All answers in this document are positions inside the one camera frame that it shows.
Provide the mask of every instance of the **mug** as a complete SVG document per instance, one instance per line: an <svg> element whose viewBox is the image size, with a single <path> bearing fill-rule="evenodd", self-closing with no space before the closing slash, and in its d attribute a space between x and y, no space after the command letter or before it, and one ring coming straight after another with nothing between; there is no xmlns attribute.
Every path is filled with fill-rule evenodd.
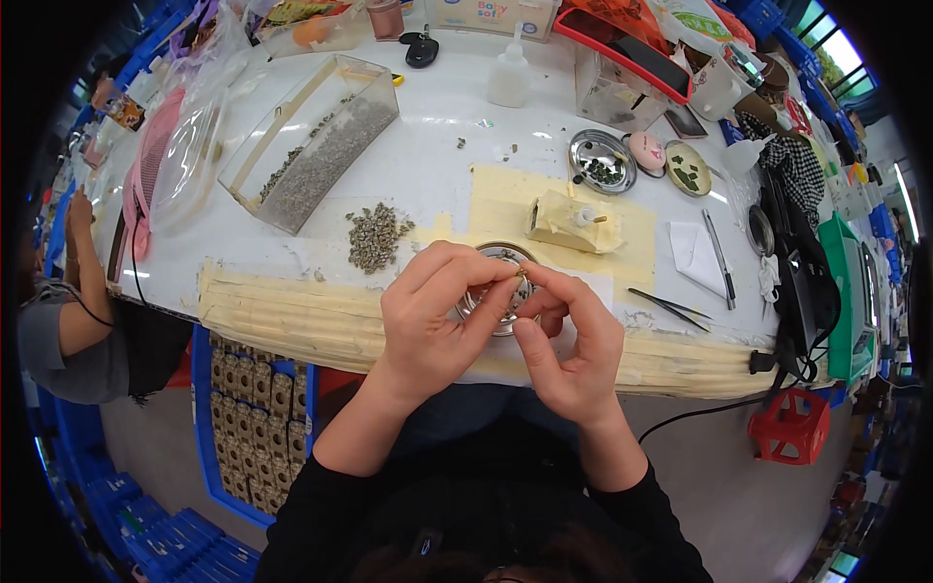
<svg viewBox="0 0 933 583"><path fill-rule="evenodd" d="M690 105L703 118L719 121L755 88L740 77L719 54L693 76Z"/></svg>

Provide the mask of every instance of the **hand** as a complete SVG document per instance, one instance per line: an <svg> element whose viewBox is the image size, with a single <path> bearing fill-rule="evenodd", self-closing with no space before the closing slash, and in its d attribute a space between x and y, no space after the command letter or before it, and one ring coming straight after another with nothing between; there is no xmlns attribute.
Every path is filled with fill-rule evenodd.
<svg viewBox="0 0 933 583"><path fill-rule="evenodd" d="M578 277L530 261L522 269L538 290L515 312L512 331L538 397L581 427L600 423L620 408L615 384L625 328ZM533 320L539 314L540 326ZM559 363L548 338L560 334L568 314L577 342L573 357Z"/></svg>
<svg viewBox="0 0 933 583"><path fill-rule="evenodd" d="M91 221L94 218L93 206L88 197L84 196L84 187L80 187L71 197L68 204L68 211L65 215L65 237L72 237L75 234L91 234Z"/></svg>
<svg viewBox="0 0 933 583"><path fill-rule="evenodd" d="M370 376L416 409L476 361L521 282L514 264L472 247L435 241L383 293L385 352ZM465 322L447 319L468 287L493 283Z"/></svg>

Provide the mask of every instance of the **car key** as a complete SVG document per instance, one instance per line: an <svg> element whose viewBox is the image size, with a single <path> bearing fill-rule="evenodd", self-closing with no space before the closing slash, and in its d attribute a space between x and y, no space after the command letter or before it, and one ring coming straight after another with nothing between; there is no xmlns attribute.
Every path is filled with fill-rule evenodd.
<svg viewBox="0 0 933 583"><path fill-rule="evenodd" d="M440 50L438 41L428 34L427 24L423 33L405 33L398 39L398 42L409 45L408 52L405 53L405 62L415 69L424 69L434 62Z"/></svg>

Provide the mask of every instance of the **smartphone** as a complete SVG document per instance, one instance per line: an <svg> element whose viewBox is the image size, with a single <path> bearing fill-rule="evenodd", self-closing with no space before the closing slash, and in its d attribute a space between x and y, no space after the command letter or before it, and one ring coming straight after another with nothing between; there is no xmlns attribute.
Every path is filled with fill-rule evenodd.
<svg viewBox="0 0 933 583"><path fill-rule="evenodd" d="M683 67L651 45L585 10L570 8L554 21L554 30L606 55L663 91L676 104L685 104L693 93L690 73Z"/></svg>
<svg viewBox="0 0 933 583"><path fill-rule="evenodd" d="M664 116L671 122L677 136L682 140L704 138L709 135L700 120L693 115L693 112L686 105L671 105L664 112Z"/></svg>

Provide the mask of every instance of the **green plastic crate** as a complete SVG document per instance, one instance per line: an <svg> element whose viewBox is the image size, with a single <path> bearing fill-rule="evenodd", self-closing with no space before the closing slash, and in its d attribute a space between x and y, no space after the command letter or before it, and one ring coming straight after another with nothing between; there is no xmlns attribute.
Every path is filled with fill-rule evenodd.
<svg viewBox="0 0 933 583"><path fill-rule="evenodd" d="M846 384L865 373L874 361L875 337L869 338L865 349L859 354L852 354L855 348L852 340L852 282L849 279L849 263L845 258L843 239L858 241L855 233L836 211L832 218L819 226L819 241L826 251L829 261L829 273L839 286L842 297L842 309L839 324L829 334L829 376L844 379Z"/></svg>

